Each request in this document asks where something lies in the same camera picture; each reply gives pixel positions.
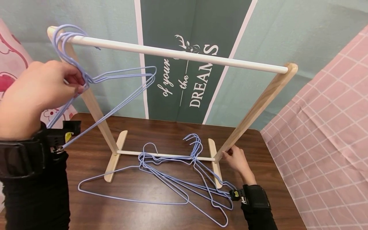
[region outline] black sleeve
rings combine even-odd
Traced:
[[[249,230],[277,230],[271,209],[252,208],[246,204],[241,204],[244,217],[248,222]]]
[[[69,229],[68,154],[41,175],[26,179],[2,179],[6,230]]]

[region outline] person's hand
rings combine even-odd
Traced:
[[[257,184],[254,178],[254,174],[249,168],[247,159],[245,158],[244,151],[233,145],[229,152],[222,152],[224,158],[231,168],[237,171],[244,184],[254,185]]]
[[[0,103],[0,138],[30,138],[40,128],[41,113],[66,104],[83,92],[83,85],[82,75],[73,65],[32,62]]]

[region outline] hanger bundle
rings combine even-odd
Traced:
[[[74,29],[78,30],[79,32],[63,32],[63,33],[59,34],[59,32],[62,29],[67,28],[67,27],[74,28]],[[82,29],[80,29],[79,27],[74,26],[74,25],[59,26],[58,28],[55,29],[55,31],[53,33],[52,45],[53,45],[55,51],[60,56],[60,58],[62,58],[64,61],[76,66],[80,70],[80,72],[82,73],[82,77],[85,81],[85,85],[84,85],[85,90],[87,90],[89,88],[89,84],[97,84],[97,83],[100,83],[100,82],[103,82],[103,81],[106,81],[106,80],[109,80],[109,79],[145,76],[146,77],[146,82],[143,85],[141,85],[137,90],[135,90],[130,96],[128,96],[124,101],[122,101],[118,106],[116,106],[114,109],[112,109],[110,112],[108,112],[101,119],[96,121],[95,124],[93,124],[91,127],[87,128],[84,132],[82,132],[81,134],[76,136],[71,141],[67,142],[63,146],[64,148],[67,147],[68,145],[70,145],[71,143],[73,143],[76,139],[78,139],[80,136],[84,135],[89,130],[96,127],[102,121],[106,120],[108,117],[110,117],[116,111],[118,111],[119,109],[124,107],[127,103],[129,103],[134,98],[136,98],[146,88],[148,88],[150,85],[152,85],[154,80],[155,80],[155,74],[156,74],[156,71],[157,71],[155,66],[149,66],[149,67],[144,67],[144,68],[154,68],[155,72],[153,74],[125,74],[125,75],[107,76],[109,74],[116,74],[116,73],[119,73],[119,72],[126,72],[126,71],[141,69],[141,68],[131,68],[131,69],[126,69],[126,70],[106,72],[104,74],[101,74],[101,75],[93,78],[89,74],[87,74],[87,72],[83,69],[83,67],[77,61],[75,61],[73,58],[71,58],[67,54],[67,52],[65,51],[66,42],[68,41],[69,38],[72,38],[72,37],[75,37],[75,36],[87,36],[87,34]],[[61,50],[58,49],[59,42],[61,42]],[[47,125],[48,128],[51,128],[55,124],[55,122],[65,112],[65,110],[68,108],[68,106],[73,102],[73,100],[74,99],[71,99],[66,105],[63,106],[63,108],[56,114],[56,116],[52,119],[52,121]],[[112,171],[112,172],[108,172],[108,173],[105,173],[105,174],[101,174],[101,175],[98,175],[98,176],[94,176],[94,177],[85,179],[85,180],[81,181],[78,184],[78,190],[81,191],[81,192],[85,192],[85,193],[88,193],[88,194],[97,195],[97,196],[101,196],[101,197],[118,199],[118,200],[123,200],[123,201],[146,203],[146,204],[164,204],[164,205],[186,205],[186,204],[191,204],[196,209],[198,209],[200,212],[202,212],[204,215],[206,215],[208,218],[210,218],[212,221],[214,221],[216,224],[218,224],[219,226],[226,227],[227,224],[228,224],[228,218],[227,218],[227,215],[225,214],[223,208],[228,209],[228,210],[232,210],[233,209],[233,203],[230,199],[230,195],[229,195],[228,192],[224,192],[224,191],[221,191],[221,190],[216,188],[216,184],[210,178],[210,175],[217,178],[217,180],[220,182],[220,184],[227,186],[229,189],[236,189],[236,188],[231,183],[229,183],[227,181],[222,181],[221,178],[218,175],[216,175],[212,170],[210,170],[208,167],[206,167],[202,162],[200,162],[198,160],[198,155],[202,152],[203,145],[201,143],[201,139],[198,137],[197,134],[190,134],[190,135],[188,135],[184,138],[184,140],[186,140],[186,141],[191,140],[191,139],[194,139],[194,141],[192,143],[190,143],[190,145],[193,145],[193,150],[192,150],[190,156],[157,157],[157,156],[155,156],[154,153],[153,154],[152,153],[147,153],[145,151],[146,145],[153,145],[155,147],[156,154],[158,154],[156,146],[153,143],[147,143],[143,146],[143,151],[138,155],[139,165],[128,166],[128,167],[125,167],[125,168],[122,168],[122,169],[118,169],[118,170],[115,170],[115,171]],[[197,184],[193,184],[193,183],[189,183],[189,182],[177,179],[177,178],[172,177],[168,174],[164,174],[164,173],[160,172],[158,169],[156,169],[156,167],[152,166],[152,165],[158,166],[162,163],[170,162],[170,161],[182,162],[182,163],[190,165],[190,166],[193,165],[194,170],[196,172],[198,172],[198,174],[201,176],[204,185],[197,185]],[[152,174],[152,175],[156,176],[165,185],[167,185],[170,189],[172,189],[175,193],[177,193],[180,197],[182,197],[184,199],[184,201],[181,202],[181,203],[140,201],[140,200],[125,199],[125,198],[120,198],[120,197],[113,197],[113,196],[98,194],[98,193],[94,193],[94,192],[90,192],[90,191],[86,191],[86,190],[81,189],[81,184],[84,183],[84,182],[91,181],[91,180],[94,180],[96,178],[103,177],[107,174],[111,174],[111,173],[114,173],[114,172],[117,172],[117,171],[123,171],[123,170],[130,169],[130,168],[138,168],[139,170],[141,170],[143,172],[146,172],[146,173],[149,173],[149,174]],[[215,188],[211,188],[211,187],[208,186],[208,184],[205,180],[205,177],[211,182],[212,186],[214,186]],[[225,224],[220,224],[215,219],[210,217],[206,212],[204,212],[202,209],[200,209],[198,206],[196,206],[194,203],[192,203],[190,201],[189,195],[182,188],[186,188],[186,189],[194,192],[195,194],[200,195],[200,196],[202,196],[203,198],[205,198],[207,200],[210,200],[211,205],[213,207],[218,208],[218,209],[221,210],[221,212],[223,213],[223,215],[226,218],[226,223]],[[205,190],[207,192],[207,196],[199,193],[195,189]],[[227,207],[227,206],[222,205],[219,202],[215,201],[214,198],[213,198],[213,195],[218,195],[220,197],[227,198],[229,200],[230,207]]]

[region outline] deer logo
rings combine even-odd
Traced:
[[[201,47],[199,45],[190,46],[189,41],[185,42],[184,38],[181,35],[177,34],[175,35],[175,37],[179,39],[179,42],[181,43],[181,45],[179,46],[184,49],[184,52],[199,53],[201,51]]]

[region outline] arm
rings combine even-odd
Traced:
[[[83,91],[77,68],[57,61],[33,62],[6,91],[0,104],[0,140],[27,140],[40,129],[46,109],[62,106]],[[1,179],[7,230],[68,229],[69,192],[66,160],[25,179]]]
[[[239,149],[234,145],[229,150],[229,153],[223,152],[223,158],[240,174],[245,185],[259,186],[257,185],[254,174],[248,165],[242,149]],[[241,204],[241,209],[243,210],[244,217],[248,222],[249,230],[277,230],[271,209],[252,208],[243,203]]]

